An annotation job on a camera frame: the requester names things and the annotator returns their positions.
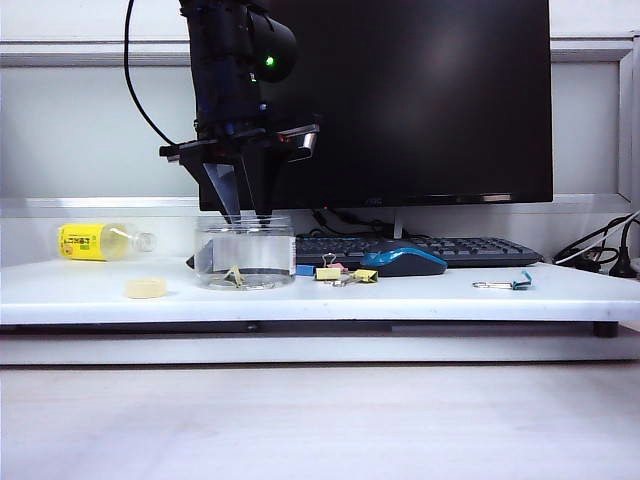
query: blue mouse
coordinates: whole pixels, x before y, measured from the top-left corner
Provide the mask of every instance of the blue mouse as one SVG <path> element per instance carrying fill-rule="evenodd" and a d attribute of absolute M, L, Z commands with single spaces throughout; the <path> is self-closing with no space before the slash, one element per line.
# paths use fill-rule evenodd
<path fill-rule="evenodd" d="M 395 240 L 378 246 L 385 251 L 366 253 L 360 264 L 377 270 L 380 277 L 440 275 L 447 269 L 442 258 L 412 242 Z"/>

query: yellow clip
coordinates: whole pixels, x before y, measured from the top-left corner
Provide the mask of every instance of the yellow clip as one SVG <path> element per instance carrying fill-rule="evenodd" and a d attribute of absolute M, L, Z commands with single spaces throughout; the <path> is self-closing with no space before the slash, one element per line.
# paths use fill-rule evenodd
<path fill-rule="evenodd" d="M 234 265 L 229 269 L 227 273 L 225 273 L 223 280 L 227 280 L 233 283 L 237 288 L 240 288 L 244 285 L 244 278 L 242 277 L 240 269 L 237 265 Z"/>
<path fill-rule="evenodd" d="M 376 283 L 378 281 L 378 272 L 375 270 L 358 269 L 353 272 L 353 278 L 361 283 Z"/>
<path fill-rule="evenodd" d="M 316 280 L 340 280 L 339 268 L 316 268 Z"/>

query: computer monitor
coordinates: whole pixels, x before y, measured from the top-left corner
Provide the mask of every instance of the computer monitor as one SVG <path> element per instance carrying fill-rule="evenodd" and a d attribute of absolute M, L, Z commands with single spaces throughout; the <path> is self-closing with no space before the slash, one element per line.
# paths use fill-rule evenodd
<path fill-rule="evenodd" d="M 547 0 L 271 0 L 299 46 L 263 85 L 322 116 L 274 207 L 552 199 Z"/>

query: keyboard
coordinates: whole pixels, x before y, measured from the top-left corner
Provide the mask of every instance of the keyboard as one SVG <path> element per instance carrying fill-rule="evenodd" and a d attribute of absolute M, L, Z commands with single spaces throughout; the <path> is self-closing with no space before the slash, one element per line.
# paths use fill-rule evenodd
<path fill-rule="evenodd" d="M 407 240 L 377 237 L 298 237 L 296 263 L 323 266 L 327 261 L 341 263 L 349 269 L 360 267 L 365 253 L 389 250 L 389 242 L 406 245 Z M 473 238 L 412 238 L 411 242 L 427 248 L 444 259 L 450 268 L 456 267 L 523 267 L 542 260 L 542 255 L 509 240 L 494 237 Z"/>

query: robotic arm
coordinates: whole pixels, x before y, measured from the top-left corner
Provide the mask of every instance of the robotic arm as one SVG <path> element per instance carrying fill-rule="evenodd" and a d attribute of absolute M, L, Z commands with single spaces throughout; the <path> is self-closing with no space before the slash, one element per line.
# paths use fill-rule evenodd
<path fill-rule="evenodd" d="M 256 214 L 268 215 L 280 168 L 311 157 L 319 131 L 313 115 L 276 122 L 260 95 L 259 81 L 278 82 L 293 69 L 295 36 L 269 18 L 264 0 L 180 4 L 189 28 L 197 139 L 160 147 L 160 155 L 198 182 L 201 210 L 240 215 L 246 198 Z"/>

